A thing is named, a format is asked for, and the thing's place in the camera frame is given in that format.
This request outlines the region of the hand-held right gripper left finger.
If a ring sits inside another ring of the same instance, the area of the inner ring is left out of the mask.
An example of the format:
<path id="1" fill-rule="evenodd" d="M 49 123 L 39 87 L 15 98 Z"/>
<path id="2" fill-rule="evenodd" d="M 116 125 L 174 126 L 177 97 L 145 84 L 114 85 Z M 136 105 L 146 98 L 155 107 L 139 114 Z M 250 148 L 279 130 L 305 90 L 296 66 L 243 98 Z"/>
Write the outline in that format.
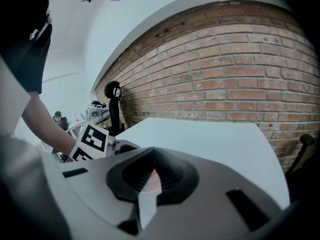
<path id="1" fill-rule="evenodd" d="M 125 235 L 118 226 L 132 219 L 135 205 L 119 200 L 107 185 L 110 168 L 143 149 L 106 158 L 57 163 L 41 153 L 49 188 L 72 235 Z"/>

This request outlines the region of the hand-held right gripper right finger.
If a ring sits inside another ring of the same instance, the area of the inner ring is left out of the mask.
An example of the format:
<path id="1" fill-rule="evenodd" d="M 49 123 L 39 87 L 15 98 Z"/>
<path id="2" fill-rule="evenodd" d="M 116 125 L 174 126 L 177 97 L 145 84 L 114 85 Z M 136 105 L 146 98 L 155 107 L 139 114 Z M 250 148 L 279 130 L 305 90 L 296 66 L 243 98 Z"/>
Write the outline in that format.
<path id="1" fill-rule="evenodd" d="M 234 240 L 281 213 L 266 192 L 221 163 L 161 148 L 149 148 L 142 161 L 161 184 L 156 212 L 139 206 L 143 239 Z"/>

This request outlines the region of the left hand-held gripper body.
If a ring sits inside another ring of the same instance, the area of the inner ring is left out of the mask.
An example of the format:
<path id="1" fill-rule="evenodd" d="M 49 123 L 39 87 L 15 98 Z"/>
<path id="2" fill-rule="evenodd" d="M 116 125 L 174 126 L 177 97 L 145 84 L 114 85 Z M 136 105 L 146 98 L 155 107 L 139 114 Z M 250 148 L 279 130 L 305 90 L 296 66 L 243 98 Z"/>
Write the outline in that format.
<path id="1" fill-rule="evenodd" d="M 110 157 L 115 154 L 116 144 L 116 138 L 108 130 L 86 123 L 69 156 L 77 162 Z"/>

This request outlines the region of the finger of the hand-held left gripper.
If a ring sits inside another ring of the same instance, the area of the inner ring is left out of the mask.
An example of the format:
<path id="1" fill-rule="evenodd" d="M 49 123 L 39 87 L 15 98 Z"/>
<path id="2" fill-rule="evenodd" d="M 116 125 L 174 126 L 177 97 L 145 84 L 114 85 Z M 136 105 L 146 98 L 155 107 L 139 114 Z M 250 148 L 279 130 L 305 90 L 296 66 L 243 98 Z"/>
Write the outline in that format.
<path id="1" fill-rule="evenodd" d="M 128 140 L 117 140 L 116 141 L 116 154 L 123 154 L 129 151 L 133 151 L 136 149 L 140 149 L 141 147 L 138 146 L 137 144 L 134 144 Z"/>

